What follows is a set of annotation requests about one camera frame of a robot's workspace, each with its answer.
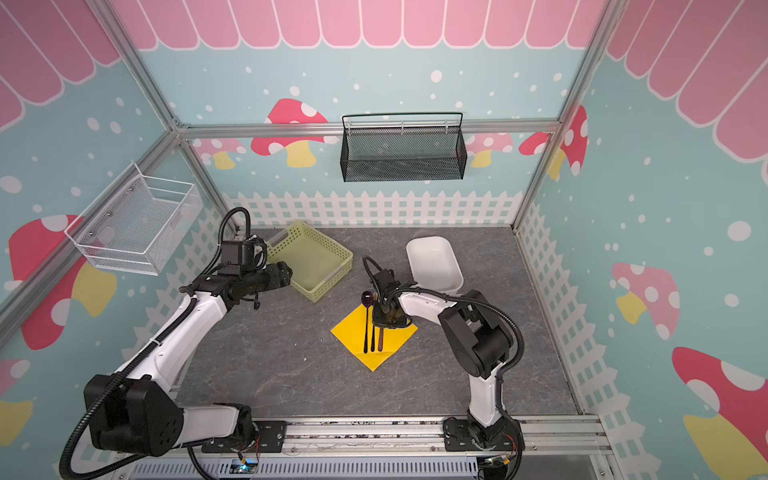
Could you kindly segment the dark purple fork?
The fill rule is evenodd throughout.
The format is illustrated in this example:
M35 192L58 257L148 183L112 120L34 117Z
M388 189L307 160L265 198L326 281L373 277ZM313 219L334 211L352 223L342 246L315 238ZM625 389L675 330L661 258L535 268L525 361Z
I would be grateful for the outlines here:
M370 317L370 323L371 323L371 335L370 335L370 351L375 353L377 351L376 347L376 327L373 322L373 309L374 305L376 303L377 295L373 292L370 292L368 295L368 316Z

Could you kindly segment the dark purple spoon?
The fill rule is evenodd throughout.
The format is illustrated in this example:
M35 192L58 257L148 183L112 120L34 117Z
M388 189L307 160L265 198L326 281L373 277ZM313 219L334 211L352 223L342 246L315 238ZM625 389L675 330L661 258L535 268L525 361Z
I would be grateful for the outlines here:
M372 291L364 291L361 295L361 304L365 308L365 327L364 327L364 344L363 344L364 354L372 353L370 351L371 323L370 323L370 317L368 316L368 295L370 292Z

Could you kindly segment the yellow paper napkin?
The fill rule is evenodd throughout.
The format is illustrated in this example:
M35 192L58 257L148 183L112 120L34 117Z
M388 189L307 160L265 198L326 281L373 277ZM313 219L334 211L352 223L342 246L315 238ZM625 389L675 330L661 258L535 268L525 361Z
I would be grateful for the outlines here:
M359 305L342 321L331 329L333 336L339 340L347 351L365 365L371 372L380 367L392 355L398 352L406 342L418 331L416 325L405 329L385 329L383 352L364 354L365 308Z

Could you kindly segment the white plastic bin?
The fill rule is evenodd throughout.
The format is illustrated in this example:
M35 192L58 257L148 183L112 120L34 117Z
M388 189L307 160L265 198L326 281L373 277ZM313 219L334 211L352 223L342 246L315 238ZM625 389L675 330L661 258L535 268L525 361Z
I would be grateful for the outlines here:
M406 253L413 280L421 287L456 294L464 278L451 243L442 236L412 239Z

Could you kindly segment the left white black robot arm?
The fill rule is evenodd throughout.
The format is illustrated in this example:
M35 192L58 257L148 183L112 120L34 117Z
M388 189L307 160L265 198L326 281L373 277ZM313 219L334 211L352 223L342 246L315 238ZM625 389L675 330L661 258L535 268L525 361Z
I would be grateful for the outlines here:
M284 262L239 275L201 274L182 287L179 308L143 349L111 375L86 385L88 431L101 450L159 457L174 448L221 443L246 450L258 440L248 406L218 403L182 407L170 396L173 382L208 332L245 298L287 287Z

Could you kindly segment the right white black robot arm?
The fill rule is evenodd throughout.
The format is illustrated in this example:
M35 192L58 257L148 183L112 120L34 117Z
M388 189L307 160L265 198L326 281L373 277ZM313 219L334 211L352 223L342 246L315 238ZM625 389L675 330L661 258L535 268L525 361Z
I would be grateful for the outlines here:
M375 327L398 329L414 316L436 321L459 365L469 377L469 405L464 421L447 419L443 429L448 450L501 451L521 456L525 449L520 423L506 411L504 374L525 350L520 328L478 291L449 295L417 285L391 284L372 294Z

